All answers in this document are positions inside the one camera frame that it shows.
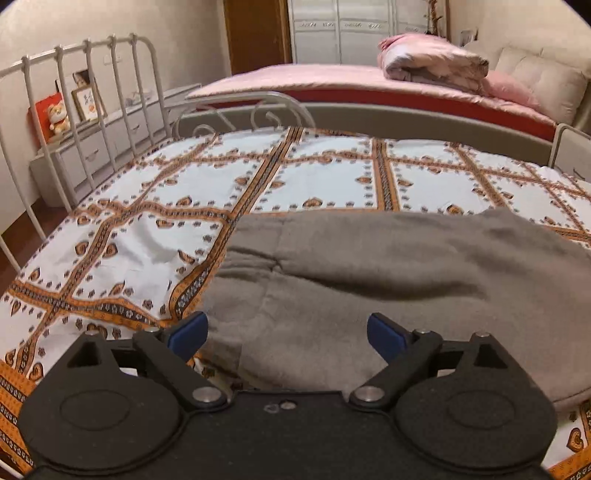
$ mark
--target plush dog toy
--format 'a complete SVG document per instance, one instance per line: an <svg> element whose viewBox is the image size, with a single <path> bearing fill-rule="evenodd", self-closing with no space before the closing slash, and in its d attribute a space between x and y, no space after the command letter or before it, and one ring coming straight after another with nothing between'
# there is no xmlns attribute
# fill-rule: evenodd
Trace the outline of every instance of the plush dog toy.
<svg viewBox="0 0 591 480"><path fill-rule="evenodd" d="M53 132L54 137L59 137L70 129L70 120L63 101L57 105L50 105L47 108L47 116L51 123L49 130Z"/></svg>

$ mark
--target photo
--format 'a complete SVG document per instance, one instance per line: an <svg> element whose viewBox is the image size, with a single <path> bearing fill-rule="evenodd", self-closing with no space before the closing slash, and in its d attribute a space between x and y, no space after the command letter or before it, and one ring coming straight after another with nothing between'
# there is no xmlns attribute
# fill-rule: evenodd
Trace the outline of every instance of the photo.
<svg viewBox="0 0 591 480"><path fill-rule="evenodd" d="M92 88L90 86L85 86L74 90L72 92L72 96L74 97L74 103L76 104L76 109L78 110L80 119L96 120L98 118L98 113L96 110L97 103L95 102L95 97L92 93ZM106 115L105 106L103 105L103 102L100 99L100 95L99 103L102 107L101 113L103 115Z"/></svg>
<svg viewBox="0 0 591 480"><path fill-rule="evenodd" d="M74 72L72 74L72 77L74 78L74 81L76 82L78 88L90 86L90 75L88 74L88 70Z"/></svg>

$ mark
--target pink pillow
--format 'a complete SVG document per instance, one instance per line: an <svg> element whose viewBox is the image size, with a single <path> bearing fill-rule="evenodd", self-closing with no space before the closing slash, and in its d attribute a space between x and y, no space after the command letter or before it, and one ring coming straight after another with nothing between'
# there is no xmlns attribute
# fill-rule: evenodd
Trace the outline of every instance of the pink pillow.
<svg viewBox="0 0 591 480"><path fill-rule="evenodd" d="M534 92L511 75L490 70L486 78L482 80L482 86L488 96L528 106L543 113L542 106Z"/></svg>

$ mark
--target metal headboard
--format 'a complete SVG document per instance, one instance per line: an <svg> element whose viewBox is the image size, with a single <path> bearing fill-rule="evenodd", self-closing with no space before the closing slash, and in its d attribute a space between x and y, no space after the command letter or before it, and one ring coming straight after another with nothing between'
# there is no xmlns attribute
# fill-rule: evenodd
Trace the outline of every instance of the metal headboard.
<svg viewBox="0 0 591 480"><path fill-rule="evenodd" d="M47 165L49 167L53 182L56 185L56 188L57 188L57 191L60 195L61 201L63 202L64 207L66 208L68 213L70 213L72 211L72 206L70 204L68 197L66 196L66 192L64 191L63 185L61 184L58 172L56 171L56 167L52 162L51 154L50 154L49 148L47 146L47 142L45 141L45 138L44 138L42 130L41 130L41 122L39 120L39 116L38 116L37 110L35 108L35 95L34 95L33 86L31 83L31 66L36 65L38 63L48 61L48 60L55 60L56 61L57 72L58 72L58 77L60 80L62 96L63 96L64 104L66 106L66 112L68 114L68 117L72 120L75 118L75 116L74 116L74 109L72 107L72 99L70 98L71 91L68 90L68 87L66 85L65 75L64 75L64 67L63 67L64 57L66 55L76 53L76 52L85 53L86 65L87 65L87 69L88 69L88 73L89 73L89 77L90 77L90 86L92 88L94 98L98 99L99 95L98 95L98 90L96 88L91 52L92 52L93 48L97 48L97 47L107 47L108 49L110 49L111 63L113 65L113 76L115 78L115 86L116 86L117 95L119 98L119 105L121 107L123 121L125 124L125 129L127 130L127 135L129 138L129 144L131 146L131 151L132 151L134 158L135 158L138 156L138 151L137 151L136 143L134 141L134 137L132 135L131 127L129 126L128 113L127 113L126 106L125 106L125 98L124 98L123 91L121 89L121 78L119 76L119 67L118 67L117 61L116 61L116 58L117 58L116 49L117 49L117 46L120 44L130 44L131 45L132 58L134 61L135 77L136 77L137 84L138 84L138 93L139 93L139 97L141 99L142 111L144 113L144 118L146 121L146 125L148 127L148 135L150 138L150 143L152 146L154 146L156 144L156 141L154 139L154 132L152 131L152 129L150 127L150 121L148 120L148 111L147 111L146 100L145 100L145 96L144 96L144 88L142 86L142 79L141 79L141 75L139 72L139 60L138 60L138 53L137 53L138 43L145 44L148 47L148 50L150 51L152 68L154 71L154 80L155 80L156 91L157 91L157 95L158 95L158 103L160 105L160 111L162 114L164 129L165 129L165 133L166 133L167 138L172 137L172 129L171 129L170 123L168 121L168 111L170 109L176 109L176 108L183 108L184 109L183 112L179 115L178 120L176 121L176 125L175 125L176 137L178 137L178 125L180 123L182 116L185 113L188 113L190 111L194 111L196 109L197 110L207 109L209 111L216 112L218 117L220 119L222 119L223 123L231 131L235 131L236 128L234 127L234 125L232 125L231 122L229 122L228 119L225 118L223 113L218 111L218 109L215 107L215 105L220 105L225 102L256 102L257 100L259 100L259 102L254 106L252 113L251 113L252 129L257 129L257 127L258 127L256 124L256 121L255 121L255 114L265 107L272 108L274 105L277 105L277 104L280 104L283 107L287 108L287 110L289 110L295 116L295 120L296 120L296 123L298 126L302 126L302 125L305 127L314 127L315 126L313 118L311 117L308 110L302 104L297 102L292 97L289 97L288 95L284 95L282 93L277 93L277 92L252 92L252 93L246 93L246 94L238 93L238 94L223 95L223 96L211 97L211 98L200 99L200 100L188 100L186 102L165 105L164 104L164 93L163 93L162 83L161 83L161 79L160 79L160 71L158 69L158 60L156 58L156 50L154 48L154 45L146 37L138 36L135 33L132 33L128 37L124 37L124 38L117 38L114 35L110 35L108 38L106 38L104 40L100 40L100 41L85 40L80 44L70 45L67 47L57 46L56 48L54 48L52 50L49 50L49 51L46 51L46 52L43 52L43 53L40 53L40 54L37 54L34 56L24 56L20 61L15 62L14 64L10 65L8 68L0 70L0 80L10 74L14 74L14 73L18 73L18 72L22 72L24 74L25 87L27 89L27 96L28 96L28 100L29 100L29 106L31 108L31 116L33 118L33 126L35 129L35 134L37 135L37 138L38 138L39 143L41 145L41 150L43 151L43 155L44 155ZM107 153L109 156L110 164L113 167L113 172L117 172L117 167L115 165L115 156L113 154L113 151L112 151L111 146L109 145L109 142L107 139L107 132L106 132L106 128L105 128L105 119L103 117L102 109L97 108L96 111L97 111L97 115L98 115L98 124L100 126L100 130L103 135L103 140L106 145L106 150L107 150ZM277 127L281 126L281 121L272 111L267 111L265 117L267 118L267 120L274 122L275 126L277 126ZM78 132L78 127L74 121L70 121L70 125L71 125L72 137L74 139L74 143L76 145L76 149L77 149L78 155L80 157L80 162L82 163L82 167L84 168L84 172L86 173L86 178L88 180L88 183L89 183L90 187L92 188L92 190L94 190L96 188L96 182L93 179L92 173L90 172L89 167L85 162L85 155L82 151L82 146L80 144L81 139L80 139L80 134ZM209 125L199 125L197 128L194 129L193 135L196 135L199 131L205 131L206 133L211 133L214 130ZM9 170L10 175L12 177L12 181L14 182L15 187L17 188L18 195L21 198L21 201L27 211L27 214L29 215L31 222L34 225L35 230L39 234L39 237L41 237L41 240L44 242L46 240L45 232L43 231L43 228L41 227L37 217L35 216L35 213L33 212L31 206L29 205L29 202L27 201L27 199L24 195L23 189L18 181L17 175L15 174L12 158L8 154L8 150L6 148L5 137L2 132L2 125L1 124L0 124L0 151L4 154L4 158L6 159L6 163L8 165L8 170ZM0 248L2 248L2 250L4 251L4 254L7 256L8 260L10 261L12 266L18 272L21 267L18 264L15 257L13 256L10 249L8 248L8 246L6 245L4 239L2 238L1 235L0 235Z"/></svg>
<svg viewBox="0 0 591 480"><path fill-rule="evenodd" d="M133 55L133 59L134 59L135 74L136 74L136 78L137 78L137 82L138 82L139 96L140 96L141 102L142 102L142 110L144 112L144 117L146 119L146 124L148 126L150 140L151 140L152 144L154 144L154 135L153 135L152 130L150 128L150 122L148 121L147 107L146 107L145 98L144 98L144 90L142 87L141 75L139 73L139 62L138 62L138 55L137 55L138 42L144 43L148 47L148 50L150 51L150 56L151 56L151 60L152 60L152 67L154 69L154 79L155 79L155 84L156 84L156 91L158 93L158 102L160 104L160 110L161 110L162 117L163 117L164 128L166 130L167 136L170 136L171 135L171 128L170 128L170 124L168 123L168 113L164 107L164 94L163 94L163 90L162 90L162 83L160 80L160 74L158 72L158 61L156 58L156 50L154 48L153 43L150 42L150 40L147 39L146 37L139 37L138 35L133 34L133 33L130 34L129 37L125 37L125 38L117 38L114 35L111 35L108 38L106 38L105 40L101 40L101 41L85 40L82 43L77 44L77 45L70 45L67 47L57 46L53 50L49 50L49 51L40 53L38 55L24 56L20 61L13 63L8 68L0 70L0 79L6 77L8 75L11 75L13 73L16 73L16 72L22 72L24 74L25 87L27 89L27 96L29 99L29 106L31 108L31 116L33 119L33 126L35 129L35 133L36 133L39 143L41 145L41 149L42 149L43 154L45 156L45 160L49 166L51 176L52 176L53 181L57 187L60 198L64 204L64 207L68 211L68 213L70 213L72 211L72 206L70 205L70 202L69 202L69 200L66 196L66 193L63 189L63 186L61 185L56 168L51 160L49 148L48 148L47 142L45 141L45 138L43 136L43 132L41 130L41 122L39 120L39 115L38 115L37 110L35 108L35 94L33 92L33 85L31 83L31 66L36 65L38 63L42 63L47 60L55 60L56 61L58 76L59 76L60 84L61 84L61 91L63 92L63 100L64 100L64 104L66 106L66 112L68 114L68 117L70 119L73 119L75 117L73 115L74 110L72 107L72 100L70 99L70 91L67 88L66 80L65 80L65 76L64 76L64 68L63 68L64 56L75 53L75 52L80 52L80 51L82 51L86 54L86 64L87 64L89 77L90 77L90 86L92 88L92 92L93 92L94 97L96 99L98 99L99 95L98 95L98 91L96 89L95 76L94 76L93 67L92 67L91 52L92 52L92 49L96 48L96 47L103 47L103 46L108 47L111 50L111 59L112 59L112 64L113 64L113 75L115 76L115 84L117 87L119 104L121 106L121 111L123 114L125 128L127 130L127 134L129 137L129 143L131 145L132 152L134 153L134 155L137 155L135 142L134 142L133 136L131 134L131 129L129 127L127 112L125 109L125 99L123 97L123 92L121 91L121 79L119 77L119 69L118 69L117 61L116 61L116 48L117 48L117 45L121 44L121 43L128 43L131 45L132 55ZM113 170L117 171L117 168L115 167L115 157L113 156L113 152L109 146L109 142L107 141L107 137L106 137L106 129L105 129L105 122L104 122L104 118L103 118L103 112L101 111L101 108L97 108L96 111L97 111L97 115L98 115L98 122L100 125L100 130L102 131L103 139L105 140L106 149L109 154L109 161L111 162L111 166L113 167ZM80 155L80 161L82 162L82 166L83 166L84 171L86 173L86 178L88 179L88 182L89 182L91 188L94 189L94 188L96 188L96 183L95 183L94 179L92 178L92 174L90 173L88 166L82 160L84 158L84 155L82 153L82 146L80 145L80 135L78 133L77 125L74 121L71 122L71 130L72 130L72 137L74 139L74 143L76 144L78 154ZM29 205L29 202L25 198L24 193L23 193L23 189L18 181L17 175L15 174L12 158L8 154L8 150L6 148L6 140L4 137L4 133L2 132L2 125L1 124L0 124L0 150L2 150L2 153L4 154L4 159L6 160L6 163L8 166L8 171L10 172L10 175L12 177L12 181L14 182L15 187L17 188L18 195L21 198L21 201L22 201L23 205L25 206L25 209L27 210L29 218L31 219L31 222L34 225L35 230L37 230L37 233L41 237L41 240L45 241L46 240L45 232L43 231L43 228L39 224L39 221L37 220L35 213L33 212L31 206ZM9 250L9 248L6 245L2 236L0 236L0 247L4 251L4 254L7 256L8 260L10 261L12 266L17 271L19 271L20 266L19 266L18 262L16 261L16 259L14 258L12 252Z"/></svg>

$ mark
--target wardrobe door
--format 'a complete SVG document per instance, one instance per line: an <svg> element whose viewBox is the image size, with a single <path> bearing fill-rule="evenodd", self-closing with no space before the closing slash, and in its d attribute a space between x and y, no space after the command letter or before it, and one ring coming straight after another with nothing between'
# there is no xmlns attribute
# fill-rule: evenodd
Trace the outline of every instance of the wardrobe door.
<svg viewBox="0 0 591 480"><path fill-rule="evenodd" d="M425 33L428 29L429 4L427 0L394 0L396 33Z"/></svg>
<svg viewBox="0 0 591 480"><path fill-rule="evenodd" d="M334 0L291 0L295 63L340 63Z"/></svg>
<svg viewBox="0 0 591 480"><path fill-rule="evenodd" d="M341 20L340 27L341 63L377 66L378 44L389 36L388 24Z"/></svg>
<svg viewBox="0 0 591 480"><path fill-rule="evenodd" d="M340 63L336 23L295 22L296 63Z"/></svg>
<svg viewBox="0 0 591 480"><path fill-rule="evenodd" d="M389 0L339 0L342 63L377 65L378 44L391 33L388 4Z"/></svg>

